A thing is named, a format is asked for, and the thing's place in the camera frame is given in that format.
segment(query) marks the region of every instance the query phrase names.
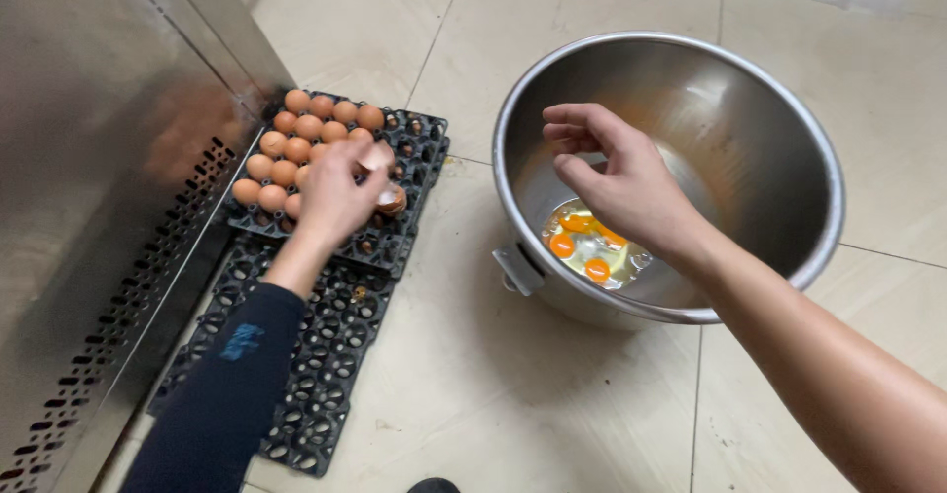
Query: orange egg yolk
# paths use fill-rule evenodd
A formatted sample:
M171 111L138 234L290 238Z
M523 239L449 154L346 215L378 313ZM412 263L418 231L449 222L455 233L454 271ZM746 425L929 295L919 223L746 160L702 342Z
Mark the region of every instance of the orange egg yolk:
M598 223L598 221L595 222L595 228L596 228L596 231L598 231L598 233L601 234L602 237L605 238L605 243L607 243L610 246L617 246L618 248L622 248L626 244L628 244L628 240L615 234L608 227L605 227L601 223Z
M568 234L559 233L550 239L549 249L552 250L553 254L564 260L576 251L576 244Z
M592 223L594 221L595 218L590 215L575 215L574 213L559 218L559 224L562 225L563 229L583 234L592 233Z
M600 258L593 258L585 263L585 274L592 282L602 283L608 280L612 271L608 269L608 264Z

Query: stainless steel bowl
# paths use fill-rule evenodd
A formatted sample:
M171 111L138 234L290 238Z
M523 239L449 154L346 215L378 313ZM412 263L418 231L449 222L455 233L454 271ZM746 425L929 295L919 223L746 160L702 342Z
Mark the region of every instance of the stainless steel bowl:
M844 220L842 172L799 99L717 46L662 33L612 33L551 53L516 83L500 111L493 172L516 243L494 255L508 287L609 327L638 327L638 317L720 321L663 262L609 291L566 268L541 242L544 221L575 197L553 172L543 142L543 108L559 103L602 104L648 133L704 217L793 286L808 286L831 258Z

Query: sleeve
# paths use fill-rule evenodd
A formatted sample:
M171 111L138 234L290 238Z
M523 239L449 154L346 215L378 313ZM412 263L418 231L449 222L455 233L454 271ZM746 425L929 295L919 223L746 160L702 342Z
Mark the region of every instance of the sleeve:
M258 284L172 394L122 491L240 491L289 378L304 313L289 290Z

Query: egg tray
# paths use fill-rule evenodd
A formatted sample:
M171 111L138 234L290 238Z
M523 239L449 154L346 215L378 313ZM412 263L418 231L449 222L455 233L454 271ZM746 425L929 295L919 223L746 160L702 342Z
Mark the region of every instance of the egg tray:
M307 93L311 97L327 95L336 102L348 101L348 98L324 92ZM375 213L361 230L339 246L335 254L398 278L404 271L418 233L421 209L440 174L450 139L444 134L447 129L444 118L388 107L382 108L382 113L385 115L385 128L376 130L374 135L376 140L387 141L395 153L395 170L401 174L395 180L404 188L407 206L395 217ZM349 130L355 126L349 124ZM258 150L254 149L252 153L258 153ZM248 176L243 168L240 177ZM290 194L296 191L294 186L290 186ZM283 211L270 214L255 205L243 207L233 197L228 198L227 205L227 223L232 227L273 238L291 234L292 222Z
M212 290L207 313L198 317L190 341L148 406L158 416L168 398L214 341L227 316L253 290L276 256L279 242L242 234ZM258 454L300 472L322 477L349 414L349 396L365 350L375 340L395 281L353 269L333 258L319 275L299 337L290 377L273 426Z

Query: bowl handle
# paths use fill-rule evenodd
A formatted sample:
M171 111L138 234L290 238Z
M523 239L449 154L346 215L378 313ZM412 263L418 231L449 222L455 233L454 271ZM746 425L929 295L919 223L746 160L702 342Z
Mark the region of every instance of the bowl handle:
M509 291L518 291L528 297L546 283L543 274L529 262L519 244L494 249L493 258L504 270L503 285Z

